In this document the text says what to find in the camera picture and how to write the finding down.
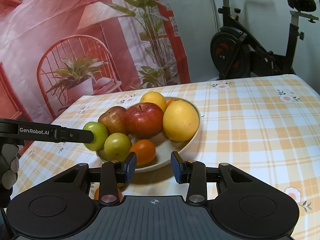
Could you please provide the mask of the gloved left hand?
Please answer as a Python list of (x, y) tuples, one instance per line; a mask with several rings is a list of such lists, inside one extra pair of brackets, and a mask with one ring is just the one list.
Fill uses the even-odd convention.
[(1, 207), (6, 208), (10, 202), (13, 185), (17, 181), (19, 170), (19, 147), (14, 144), (1, 143)]

